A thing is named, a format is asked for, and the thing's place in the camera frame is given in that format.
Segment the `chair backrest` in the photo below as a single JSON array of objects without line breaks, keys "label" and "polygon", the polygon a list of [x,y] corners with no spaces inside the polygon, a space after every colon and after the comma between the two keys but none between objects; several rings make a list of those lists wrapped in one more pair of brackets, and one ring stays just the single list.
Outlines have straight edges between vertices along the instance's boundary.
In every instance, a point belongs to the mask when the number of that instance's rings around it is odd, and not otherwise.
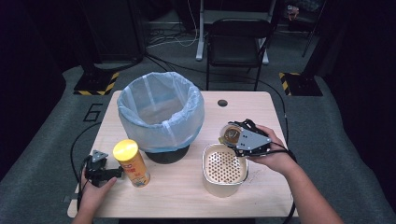
[{"label": "chair backrest", "polygon": [[265,38],[271,31],[271,24],[265,20],[221,19],[213,22],[209,34]]}]

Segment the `wooden tabletop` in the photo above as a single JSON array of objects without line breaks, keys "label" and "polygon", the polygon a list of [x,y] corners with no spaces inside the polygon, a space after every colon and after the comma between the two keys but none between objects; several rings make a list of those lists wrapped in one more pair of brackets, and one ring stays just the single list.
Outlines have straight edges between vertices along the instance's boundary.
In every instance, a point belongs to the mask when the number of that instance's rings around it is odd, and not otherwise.
[{"label": "wooden tabletop", "polygon": [[[120,123],[114,92],[92,149],[108,153],[107,169],[119,166],[113,147],[127,135]],[[218,143],[219,132],[228,121],[251,119],[284,136],[271,99],[262,91],[202,91],[205,99],[204,125],[186,156],[171,164],[151,161],[142,152],[150,172],[147,186],[135,188],[128,177],[119,178],[96,213],[97,217],[199,218],[199,217],[286,217],[292,198],[286,179],[264,165],[248,162],[247,180],[228,198],[211,195],[204,187],[202,156],[205,147]],[[218,100],[226,100],[221,107]],[[77,201],[67,214],[74,217]]]}]

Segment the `trash can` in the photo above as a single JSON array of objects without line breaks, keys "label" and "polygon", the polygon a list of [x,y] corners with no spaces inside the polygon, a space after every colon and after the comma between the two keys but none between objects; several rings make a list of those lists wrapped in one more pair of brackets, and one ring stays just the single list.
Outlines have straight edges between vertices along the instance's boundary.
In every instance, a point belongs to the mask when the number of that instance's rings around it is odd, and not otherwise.
[{"label": "trash can", "polygon": [[131,82],[117,101],[128,138],[158,163],[183,158],[204,123],[204,98],[182,75],[150,73]]}]

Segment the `basket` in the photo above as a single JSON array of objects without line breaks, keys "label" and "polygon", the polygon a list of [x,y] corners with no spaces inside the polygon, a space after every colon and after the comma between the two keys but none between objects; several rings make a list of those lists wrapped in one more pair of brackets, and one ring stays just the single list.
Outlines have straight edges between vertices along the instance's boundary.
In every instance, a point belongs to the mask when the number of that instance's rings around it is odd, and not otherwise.
[{"label": "basket", "polygon": [[246,158],[236,157],[233,150],[223,144],[213,144],[205,149],[202,169],[206,190],[220,198],[236,193],[248,177]]}]

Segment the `gray carpet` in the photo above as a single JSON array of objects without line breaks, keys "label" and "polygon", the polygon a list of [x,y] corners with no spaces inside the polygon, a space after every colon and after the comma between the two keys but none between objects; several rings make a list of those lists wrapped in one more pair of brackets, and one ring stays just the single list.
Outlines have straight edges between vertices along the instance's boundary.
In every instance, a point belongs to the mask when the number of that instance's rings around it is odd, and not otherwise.
[{"label": "gray carpet", "polygon": [[[316,77],[323,96],[286,96],[282,90],[279,72],[301,72],[309,59],[312,45],[305,58],[301,55],[306,39],[303,35],[276,33],[268,49],[269,65],[262,68],[261,81],[280,93],[289,120],[289,148],[345,223],[396,223],[396,216],[378,185],[374,173],[361,161],[356,149],[347,138],[338,107],[321,77]],[[205,86],[205,57],[202,62],[194,60],[196,42],[189,47],[178,43],[148,48],[148,53],[166,61],[198,71],[176,66],[176,71],[197,86]],[[115,67],[120,64],[105,64]],[[162,63],[171,71],[173,68]],[[163,69],[145,58],[142,63],[121,71],[112,92],[122,90],[135,78]],[[238,76],[246,71],[219,70]],[[47,121],[36,134],[28,148],[0,183],[0,223],[69,223],[68,202],[76,187],[69,160],[70,147],[78,135],[94,121],[83,121],[92,104],[100,111],[98,121],[103,119],[111,94],[106,96],[79,96],[73,88],[82,75],[80,67],[64,72],[67,82],[62,100],[56,105]],[[211,85],[213,90],[250,91],[253,85],[224,82]],[[286,134],[286,121],[279,95],[266,84],[259,84],[259,91],[271,93]],[[79,165],[91,151],[98,132],[95,126],[85,132],[76,142],[74,159]],[[97,218],[95,223],[118,223],[116,219]],[[282,218],[259,218],[256,223],[282,223]]]}]

